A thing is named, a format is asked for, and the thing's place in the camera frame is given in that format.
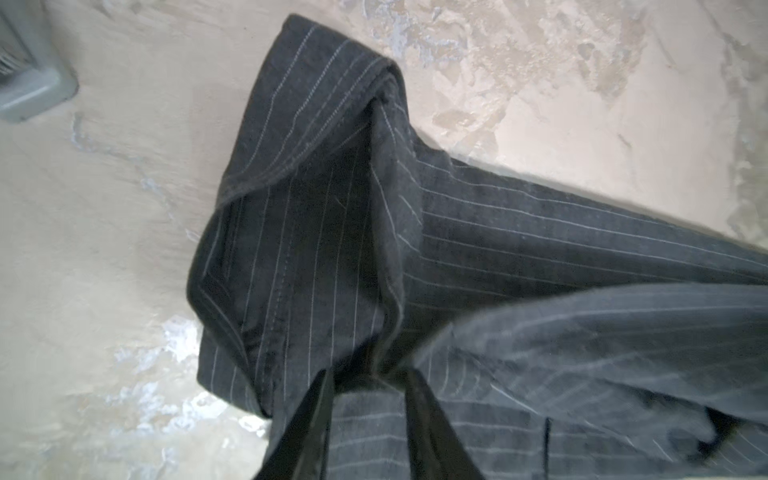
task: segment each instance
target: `fabric fold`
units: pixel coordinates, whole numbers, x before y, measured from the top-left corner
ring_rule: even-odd
[[[409,478],[417,366],[486,478],[638,480],[768,468],[766,285],[764,253],[428,147],[394,62],[292,15],[187,296],[198,382],[272,440],[333,371],[328,478]]]

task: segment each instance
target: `pinstripe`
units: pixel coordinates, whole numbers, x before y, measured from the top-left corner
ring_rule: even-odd
[[[526,211],[519,210],[519,209],[516,209],[516,208],[500,207],[498,205],[491,205],[491,204],[483,204],[483,203],[479,203],[479,202],[473,202],[471,200],[465,200],[463,198],[453,197],[452,195],[444,194],[444,193],[437,192],[437,191],[434,191],[434,190],[429,190],[429,189],[424,188],[424,187],[420,187],[420,188],[422,190],[424,190],[425,192],[428,192],[430,194],[439,195],[441,197],[450,198],[451,200],[456,200],[456,201],[462,202],[464,204],[475,205],[477,207],[495,208],[495,209],[498,209],[498,210],[504,210],[504,211],[508,211],[508,212],[514,212],[516,214],[525,215],[526,217],[538,218],[539,220],[549,220],[549,221],[553,221],[553,222],[559,222],[559,223],[563,223],[563,224],[566,224],[566,225],[571,225],[573,227],[584,228],[584,229],[593,230],[593,231],[596,231],[596,232],[611,233],[613,235],[621,235],[621,236],[625,236],[625,237],[638,238],[638,239],[641,239],[641,240],[651,240],[651,241],[654,241],[654,242],[666,243],[668,245],[674,245],[674,246],[677,246],[677,247],[690,248],[692,250],[699,250],[701,252],[709,253],[709,254],[712,254],[712,255],[719,255],[719,256],[722,256],[722,257],[728,257],[728,258],[733,258],[735,260],[742,260],[744,262],[753,263],[753,264],[755,264],[757,266],[761,266],[762,268],[768,268],[768,265],[766,265],[765,263],[755,262],[753,260],[748,260],[748,259],[742,258],[742,257],[735,257],[734,255],[729,255],[728,253],[716,252],[714,250],[707,250],[706,248],[695,247],[694,245],[689,245],[687,243],[673,242],[671,240],[663,240],[661,238],[648,237],[648,236],[645,236],[645,235],[636,235],[634,233],[620,232],[620,231],[616,231],[616,230],[607,230],[607,229],[600,228],[600,227],[590,227],[589,225],[584,225],[582,223],[571,222],[571,221],[568,221],[568,220],[562,220],[562,219],[553,218],[553,217],[545,217],[543,215],[536,215],[536,214],[532,214],[530,212],[526,212]]]
[[[742,432],[738,432],[738,433],[739,433],[739,437],[741,437],[745,442],[749,443],[752,446],[752,448],[754,448],[758,452],[760,452],[763,455],[765,455],[766,457],[768,457],[768,453],[765,453],[764,450],[760,449],[757,445],[755,445],[754,443],[750,442],[750,440],[747,437],[745,437]]]
[[[291,151],[288,152],[288,157],[293,157],[293,153],[296,151],[296,149],[299,147],[299,145],[301,145],[301,142],[303,142],[304,138],[309,134],[309,132],[312,131],[312,126],[315,124],[317,119],[320,117],[320,114],[322,114],[323,111],[325,111],[325,108],[328,105],[328,102],[331,101],[331,99],[333,98],[333,94],[336,93],[336,89],[339,88],[339,86],[343,84],[343,81],[346,78],[346,76],[351,71],[354,71],[355,65],[360,60],[360,58],[363,58],[365,56],[366,56],[366,53],[363,52],[363,53],[357,55],[355,57],[355,59],[352,60],[352,62],[349,63],[349,66],[347,67],[347,69],[344,71],[344,73],[341,75],[341,77],[339,77],[339,80],[336,82],[336,84],[333,85],[333,88],[331,89],[331,92],[328,93],[328,95],[326,96],[326,100],[323,102],[323,104],[321,104],[319,106],[319,108],[315,112],[315,115],[312,117],[312,120],[310,120],[310,122],[307,124],[306,129],[304,130],[304,133],[301,135],[301,137],[299,137],[299,140],[293,146]],[[317,140],[317,137],[315,137],[312,141],[310,141],[310,144],[313,144],[315,140]]]
[[[290,183],[288,184],[288,198],[286,199],[286,209],[283,213],[283,224],[280,227],[280,242],[277,244],[277,257],[275,258],[275,270],[272,274],[272,286],[270,287],[270,294],[267,297],[266,301],[266,315],[264,318],[264,328],[261,330],[261,340],[259,341],[259,349],[256,354],[256,365],[253,367],[254,372],[259,371],[259,362],[261,360],[261,351],[263,349],[263,345],[266,342],[266,317],[270,314],[270,306],[272,305],[272,294],[275,291],[275,280],[277,279],[277,271],[280,267],[280,256],[283,250],[283,235],[285,234],[286,229],[286,223],[288,222],[288,212],[290,211],[290,195],[291,191],[293,190],[293,181],[296,179],[296,175],[291,177]],[[285,269],[288,268],[288,259],[286,258],[284,262],[283,267],[283,278],[285,278]],[[275,317],[277,316],[277,306],[275,306],[275,312],[272,316],[272,321],[270,322],[270,332],[272,331],[274,324],[275,324]],[[264,379],[264,368],[262,367],[262,384]]]
[[[491,225],[484,225],[483,223],[471,222],[469,220],[462,220],[460,218],[446,217],[445,215],[435,214],[433,212],[428,212],[426,210],[424,210],[424,214],[425,215],[429,215],[430,217],[442,218],[443,220],[453,220],[453,221],[459,222],[459,223],[466,223],[466,224],[472,225],[474,227],[483,227],[483,228],[488,228],[490,230],[498,230],[498,231],[506,232],[506,233],[515,233],[517,235],[525,235],[526,237],[533,237],[533,238],[538,238],[538,239],[541,239],[541,240],[547,240],[547,241],[551,241],[551,242],[555,242],[555,243],[564,243],[566,245],[573,245],[574,247],[583,247],[583,248],[586,248],[586,249],[589,249],[589,250],[603,250],[603,251],[606,251],[606,252],[621,253],[623,255],[631,255],[633,257],[643,257],[643,258],[652,258],[652,259],[655,259],[655,260],[664,260],[665,262],[681,263],[683,265],[695,266],[697,268],[703,268],[703,269],[712,270],[712,271],[715,271],[715,272],[723,272],[723,273],[728,273],[730,275],[743,276],[744,278],[749,278],[749,279],[752,279],[752,280],[759,280],[759,281],[763,280],[763,279],[759,278],[758,276],[747,275],[745,273],[734,272],[732,270],[724,270],[724,269],[716,268],[714,266],[707,266],[707,265],[700,265],[700,264],[697,264],[697,263],[686,262],[685,260],[675,260],[673,258],[660,257],[658,255],[649,255],[647,253],[627,252],[626,250],[619,250],[619,249],[608,248],[608,247],[598,247],[597,245],[589,245],[589,244],[586,244],[586,243],[571,242],[569,240],[562,240],[560,238],[544,237],[542,235],[536,235],[535,233],[519,232],[517,230],[511,230],[511,229],[508,229],[508,228],[501,228],[501,227],[493,227]]]
[[[275,158],[272,159],[269,165],[266,166],[264,171],[269,171],[270,168],[277,162],[277,160],[280,158],[280,154],[283,153],[283,150],[286,147],[286,143],[288,142],[288,139],[293,135],[293,130],[296,129],[296,120],[299,118],[299,115],[301,112],[304,111],[304,108],[309,104],[310,100],[312,99],[312,96],[315,94],[315,91],[317,90],[318,85],[320,85],[320,82],[323,81],[323,79],[326,77],[326,73],[328,72],[328,68],[331,66],[334,60],[336,60],[336,57],[339,55],[339,52],[342,51],[342,49],[349,44],[349,39],[347,38],[345,41],[341,42],[341,45],[336,49],[336,51],[333,52],[333,55],[331,55],[331,58],[326,63],[326,66],[323,68],[323,72],[320,73],[320,76],[315,81],[315,84],[312,86],[312,90],[310,90],[310,93],[306,96],[306,99],[304,100],[304,103],[301,104],[301,106],[296,110],[296,113],[293,115],[293,120],[291,121],[290,129],[288,130],[288,133],[283,137],[283,144],[280,145],[280,149],[275,154]]]
[[[317,247],[315,247],[315,270],[312,274],[312,300],[310,303],[310,340],[308,342],[306,352],[306,386],[309,387],[312,382],[312,325],[315,319],[315,285],[317,282],[317,259],[320,255],[320,241],[323,239],[323,225],[326,221],[326,210],[328,209],[328,194],[331,191],[331,182],[333,180],[333,169],[331,168],[331,174],[328,179],[328,187],[326,188],[326,199],[323,203],[323,216],[320,218],[320,229],[317,234]]]
[[[357,274],[355,276],[356,278],[356,285],[355,285],[355,314],[353,316],[353,327],[352,327],[352,350],[355,349],[355,345],[357,344],[357,302],[360,295],[360,264],[362,260],[362,248],[365,246],[365,239],[366,239],[366,227],[368,226],[368,216],[369,216],[369,208],[371,200],[368,199],[368,206],[366,207],[366,216],[362,220],[362,232],[360,234],[360,248],[357,251]]]
[[[236,149],[242,156],[248,148],[249,157],[228,167],[236,173],[223,179],[219,217],[207,227],[192,269],[207,278],[190,278],[188,293],[206,328],[227,340],[219,346],[204,331],[198,378],[226,395],[231,375],[228,399],[272,416],[273,442],[311,384],[313,354],[315,362],[330,358],[336,365],[341,342],[346,372],[356,360],[346,351],[351,342],[355,355],[357,343],[366,349],[351,372],[368,369],[378,391],[338,385],[333,424],[340,433],[331,438],[330,478],[408,476],[402,393],[389,375],[379,379],[379,370],[409,358],[423,359],[427,383],[486,478],[681,478],[768,465],[765,448],[749,437],[768,435],[749,430],[761,423],[747,422],[714,443],[699,439],[720,445],[711,456],[723,459],[705,462],[717,465],[711,471],[685,464],[696,452],[664,434],[709,435],[705,406],[762,418],[765,412],[754,411],[768,395],[761,376],[768,353],[758,349],[768,339],[760,318],[768,290],[627,285],[764,284],[768,257],[483,173],[427,148],[407,124],[397,68],[306,20],[289,19],[265,65],[268,77],[253,90]],[[260,108],[263,114],[253,114]],[[256,162],[263,152],[269,157]],[[355,187],[361,181],[367,185]],[[286,202],[285,210],[275,202]],[[242,250],[248,243],[255,243],[250,272],[233,265],[249,255]],[[593,290],[571,293],[582,289]],[[232,312],[242,315],[239,325],[228,318]],[[370,325],[358,340],[365,312]],[[318,325],[323,335],[330,330],[329,339],[318,338]],[[433,359],[445,361],[435,364],[434,382]],[[290,375],[289,362],[298,365]],[[555,418],[546,422],[538,411]],[[344,412],[354,414],[337,415]]]
[[[440,170],[442,172],[445,172],[445,173],[449,174],[449,176],[454,181],[456,181],[456,182],[458,182],[460,184],[470,185],[472,187],[487,187],[487,188],[495,188],[496,190],[515,192],[517,194],[523,195],[524,197],[528,197],[528,198],[531,198],[532,200],[536,200],[536,201],[539,201],[539,202],[542,202],[542,203],[570,205],[572,207],[579,207],[579,208],[583,208],[585,210],[597,211],[597,212],[599,212],[601,214],[614,215],[616,217],[623,217],[623,218],[627,218],[629,220],[634,220],[634,221],[643,222],[643,223],[652,223],[654,225],[659,225],[659,226],[662,226],[662,227],[669,227],[669,228],[674,229],[674,230],[679,230],[678,226],[672,225],[670,223],[664,223],[664,222],[660,222],[660,221],[656,221],[656,220],[649,220],[649,219],[646,219],[646,218],[633,217],[631,215],[620,214],[618,212],[613,212],[613,211],[610,211],[610,210],[605,210],[605,209],[597,208],[597,207],[590,207],[588,205],[583,205],[583,204],[577,204],[575,202],[568,202],[566,200],[555,200],[553,198],[536,197],[535,195],[532,195],[532,194],[530,194],[530,193],[528,193],[526,191],[523,191],[523,190],[519,190],[517,188],[503,187],[501,185],[491,185],[491,184],[475,184],[475,183],[468,182],[466,180],[462,180],[460,178],[457,178],[457,177],[455,177],[453,175],[453,172],[451,172],[450,170],[446,170],[445,168],[440,168],[437,165],[433,165],[433,164],[430,164],[429,162],[425,162],[425,161],[421,160],[418,157],[416,158],[416,161],[418,161],[422,165],[426,165],[427,167],[433,168],[435,170]]]
[[[463,243],[463,242],[459,242],[457,240],[450,240],[448,238],[435,237],[435,236],[429,235],[427,233],[424,233],[424,238],[431,238],[433,240],[439,240],[439,241],[442,241],[442,242],[453,243],[453,244],[456,244],[456,245],[461,245],[463,247],[470,247],[470,248],[477,249],[477,250],[485,250],[485,251],[493,252],[493,253],[503,253],[505,255],[514,255],[516,257],[530,258],[532,260],[540,260],[542,262],[559,263],[561,265],[577,266],[579,268],[588,269],[588,270],[597,270],[597,271],[601,271],[601,272],[611,272],[611,273],[623,273],[623,274],[626,274],[626,275],[633,275],[633,276],[645,276],[647,278],[654,278],[654,279],[659,279],[659,280],[669,280],[669,281],[673,281],[673,282],[681,281],[682,280],[681,278],[673,278],[673,277],[669,277],[669,276],[651,275],[649,273],[630,272],[630,271],[627,271],[627,270],[617,270],[617,269],[612,269],[612,268],[604,268],[602,266],[584,265],[582,263],[565,262],[563,260],[556,260],[556,259],[552,259],[552,258],[537,257],[535,255],[526,255],[524,253],[519,253],[519,252],[510,252],[510,251],[507,251],[507,250],[499,250],[499,249],[495,249],[495,248],[481,247],[479,245],[472,245],[470,243]]]
[[[333,274],[333,313],[331,315],[331,353],[330,353],[330,365],[333,365],[333,347],[336,345],[336,288],[339,284],[339,259],[341,258],[341,247],[344,244],[344,229],[346,227],[346,216],[349,213],[349,199],[352,193],[352,185],[355,181],[355,166],[357,165],[357,158],[359,155],[360,147],[357,147],[355,152],[355,162],[352,164],[352,172],[349,174],[349,188],[346,190],[346,200],[344,203],[344,219],[341,223],[341,235],[339,235],[339,248],[336,250],[336,272]]]
[[[261,127],[261,133],[259,134],[259,140],[256,143],[256,147],[253,149],[253,153],[250,155],[250,158],[245,164],[245,167],[243,167],[242,170],[237,172],[238,175],[245,172],[245,170],[248,170],[248,167],[250,167],[251,163],[253,162],[253,159],[256,158],[256,155],[259,153],[259,149],[261,148],[261,141],[264,139],[264,132],[266,131],[267,125],[270,124],[270,118],[272,117],[272,110],[275,107],[275,97],[277,94],[280,93],[280,90],[283,89],[283,85],[285,84],[286,80],[288,79],[288,76],[290,75],[290,72],[293,70],[293,66],[296,64],[296,60],[299,59],[299,55],[301,54],[301,51],[306,46],[306,41],[310,38],[310,35],[316,30],[316,27],[310,28],[310,30],[304,35],[304,39],[301,41],[301,45],[299,45],[298,49],[296,50],[296,54],[293,56],[293,59],[290,62],[290,66],[286,70],[285,75],[283,75],[283,80],[280,81],[280,83],[277,85],[277,88],[275,88],[275,91],[272,93],[272,98],[270,99],[270,108],[266,112],[266,120],[264,121],[264,125]]]

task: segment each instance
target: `marble floor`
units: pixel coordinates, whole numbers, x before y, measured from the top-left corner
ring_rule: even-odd
[[[396,59],[430,144],[768,248],[762,0],[29,2],[80,91],[0,125],[3,478],[258,469],[263,423],[194,381],[184,282],[291,12]]]

